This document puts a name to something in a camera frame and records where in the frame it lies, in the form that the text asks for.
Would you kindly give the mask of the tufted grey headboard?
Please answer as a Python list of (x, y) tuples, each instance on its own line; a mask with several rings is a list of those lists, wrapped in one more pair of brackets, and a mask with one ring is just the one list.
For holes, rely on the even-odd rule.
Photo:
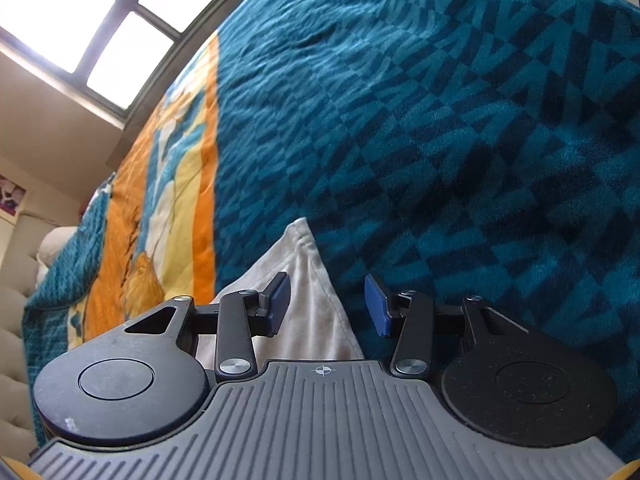
[(56, 224), (21, 214), (1, 263), (1, 454), (24, 462), (37, 447), (22, 338), (27, 299), (36, 288), (37, 252)]

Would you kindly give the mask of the white pillow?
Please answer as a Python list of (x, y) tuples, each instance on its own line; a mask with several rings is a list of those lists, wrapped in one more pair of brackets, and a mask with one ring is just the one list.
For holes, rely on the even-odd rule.
[(77, 226), (59, 226), (43, 237), (36, 253), (38, 263), (36, 287), (39, 287), (46, 278), (55, 258), (76, 231)]

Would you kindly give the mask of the large window frame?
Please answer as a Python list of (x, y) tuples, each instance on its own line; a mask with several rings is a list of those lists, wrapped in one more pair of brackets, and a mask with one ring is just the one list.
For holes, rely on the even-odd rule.
[(243, 0), (1, 0), (1, 47), (122, 130)]

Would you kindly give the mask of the orange and teal blanket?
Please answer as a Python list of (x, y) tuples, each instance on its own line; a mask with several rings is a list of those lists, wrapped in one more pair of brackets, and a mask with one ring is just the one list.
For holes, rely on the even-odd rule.
[(608, 370), (639, 454), (639, 10), (625, 0), (244, 0), (27, 301), (26, 374), (308, 222), (352, 348), (364, 277), (476, 292)]

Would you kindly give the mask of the framed wall picture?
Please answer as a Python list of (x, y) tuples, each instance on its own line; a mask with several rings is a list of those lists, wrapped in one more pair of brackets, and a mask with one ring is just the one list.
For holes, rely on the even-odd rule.
[(14, 224), (24, 206), (27, 192), (12, 180), (0, 176), (0, 214), (3, 220)]

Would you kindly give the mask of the white t-shirt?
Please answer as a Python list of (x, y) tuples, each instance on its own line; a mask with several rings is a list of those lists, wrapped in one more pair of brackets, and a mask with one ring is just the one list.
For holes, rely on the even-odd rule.
[(277, 335), (252, 339), (257, 365), (273, 360), (361, 360), (362, 350), (305, 218), (290, 223), (282, 236), (215, 299), (241, 289), (262, 290), (279, 272), (290, 277), (291, 300)]

